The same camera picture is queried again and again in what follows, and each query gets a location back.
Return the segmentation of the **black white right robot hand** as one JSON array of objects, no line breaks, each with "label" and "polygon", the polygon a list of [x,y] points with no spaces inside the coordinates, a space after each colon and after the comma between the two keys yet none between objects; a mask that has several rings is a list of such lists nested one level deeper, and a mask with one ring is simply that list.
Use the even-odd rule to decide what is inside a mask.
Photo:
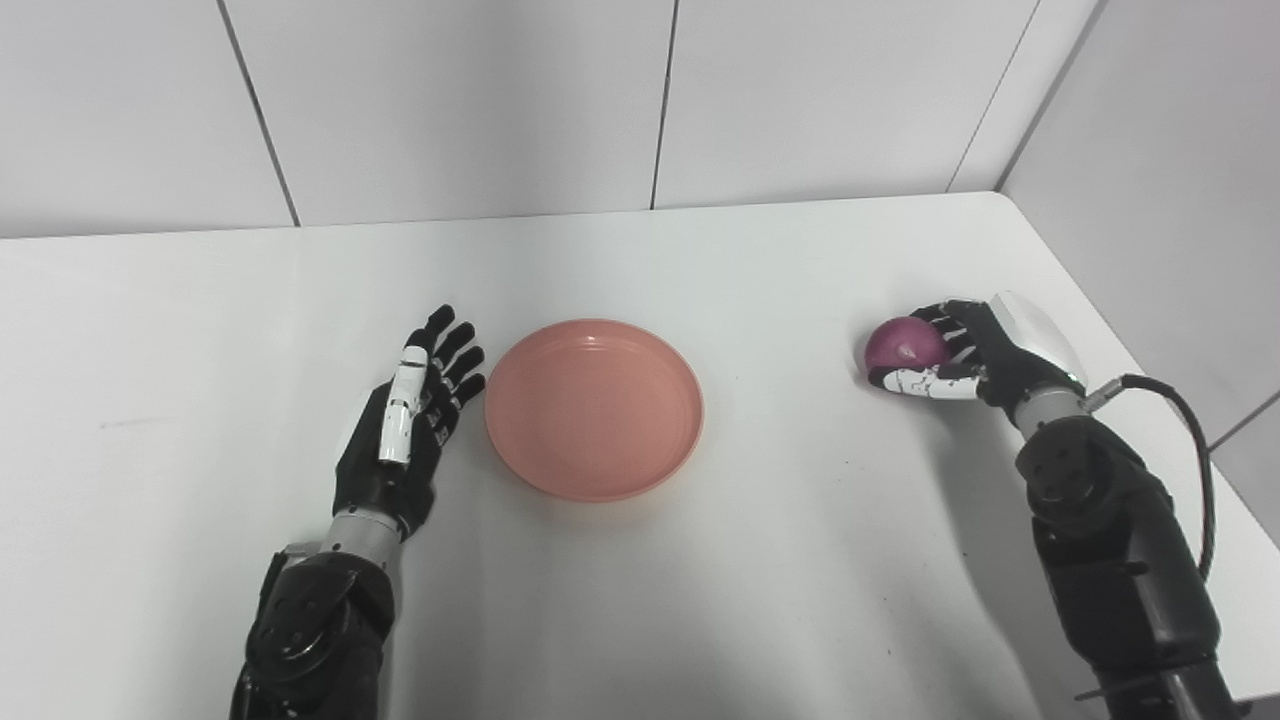
[{"label": "black white right robot hand", "polygon": [[989,300],[946,299],[908,314],[937,350],[899,350],[865,360],[877,389],[938,401],[980,401],[1014,419],[1041,395],[1066,395],[1076,407],[1087,395],[1083,365],[1057,324],[1029,300],[1000,292]]}]

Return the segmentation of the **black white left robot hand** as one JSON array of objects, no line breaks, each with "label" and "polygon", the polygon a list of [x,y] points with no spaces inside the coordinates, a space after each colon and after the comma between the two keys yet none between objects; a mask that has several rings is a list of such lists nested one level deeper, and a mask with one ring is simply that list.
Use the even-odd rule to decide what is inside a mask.
[{"label": "black white left robot hand", "polygon": [[465,406],[485,388],[476,329],[440,305],[404,342],[389,380],[376,386],[335,465],[334,512],[366,510],[415,534],[435,502],[434,475]]}]

